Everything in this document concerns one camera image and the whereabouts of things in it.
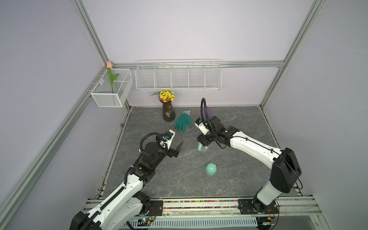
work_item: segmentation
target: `purple object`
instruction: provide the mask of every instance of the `purple object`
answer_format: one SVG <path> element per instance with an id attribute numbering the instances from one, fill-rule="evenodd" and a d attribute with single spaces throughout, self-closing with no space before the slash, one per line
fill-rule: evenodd
<path id="1" fill-rule="evenodd" d="M 202 113 L 203 113 L 203 117 L 206 117 L 205 108 L 202 109 Z M 207 115 L 208 117 L 211 116 L 211 109 L 209 107 L 207 107 Z"/>

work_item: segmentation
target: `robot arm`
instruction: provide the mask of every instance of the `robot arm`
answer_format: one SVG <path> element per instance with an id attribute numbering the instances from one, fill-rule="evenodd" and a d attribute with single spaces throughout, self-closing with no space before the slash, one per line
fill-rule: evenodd
<path id="1" fill-rule="evenodd" d="M 201 102 L 201 111 L 206 112 L 206 101 Z M 281 150 L 257 141 L 235 127 L 225 128 L 216 117 L 207 115 L 198 118 L 195 125 L 201 130 L 198 136 L 198 150 L 205 150 L 206 147 L 215 141 L 218 145 L 239 149 L 264 163 L 271 169 L 270 180 L 258 191 L 249 206 L 248 210 L 263 213 L 269 205 L 273 205 L 274 200 L 282 193 L 288 193 L 301 175 L 301 170 L 295 153 L 286 148 Z"/>
<path id="2" fill-rule="evenodd" d="M 156 135 L 156 142 L 149 142 L 143 149 L 143 141 Z M 105 200 L 87 214 L 79 212 L 72 219 L 70 230 L 118 230 L 138 214 L 147 214 L 150 197 L 140 190 L 155 175 L 155 168 L 165 158 L 177 157 L 181 142 L 176 150 L 170 148 L 175 132 L 150 133 L 140 142 L 140 155 L 125 173 L 124 182 Z"/>

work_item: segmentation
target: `green leaf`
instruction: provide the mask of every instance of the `green leaf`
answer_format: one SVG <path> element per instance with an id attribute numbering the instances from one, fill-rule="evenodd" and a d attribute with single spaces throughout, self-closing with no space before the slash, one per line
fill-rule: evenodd
<path id="1" fill-rule="evenodd" d="M 113 84 L 115 79 L 117 78 L 117 76 L 119 76 L 119 74 L 115 74 L 113 76 L 110 77 L 110 83 Z"/>
<path id="2" fill-rule="evenodd" d="M 160 91 L 155 92 L 155 93 L 151 94 L 150 96 L 157 95 L 157 94 L 160 94 Z"/>
<path id="3" fill-rule="evenodd" d="M 113 74 L 111 73 L 111 69 L 107 68 L 107 71 L 109 72 L 109 76 L 110 76 L 110 79 L 111 79 L 111 77 L 113 76 Z"/>

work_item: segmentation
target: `dark vase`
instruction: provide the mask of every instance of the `dark vase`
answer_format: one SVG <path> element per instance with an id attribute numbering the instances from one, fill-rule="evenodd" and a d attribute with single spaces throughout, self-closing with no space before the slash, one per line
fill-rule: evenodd
<path id="1" fill-rule="evenodd" d="M 173 121 L 175 119 L 175 111 L 171 101 L 162 102 L 162 117 L 165 121 Z"/>

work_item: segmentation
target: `white wire basket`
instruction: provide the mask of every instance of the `white wire basket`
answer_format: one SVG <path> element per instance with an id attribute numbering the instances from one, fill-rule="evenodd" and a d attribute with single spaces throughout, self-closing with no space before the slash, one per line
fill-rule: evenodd
<path id="1" fill-rule="evenodd" d="M 175 90 L 221 89 L 220 61 L 141 63 L 136 70 L 138 90 L 170 88 Z"/>
<path id="2" fill-rule="evenodd" d="M 119 74 L 112 87 L 109 73 L 106 70 L 91 92 L 99 107 L 123 107 L 133 85 L 130 69 L 111 69 L 111 73 L 112 75 Z"/>

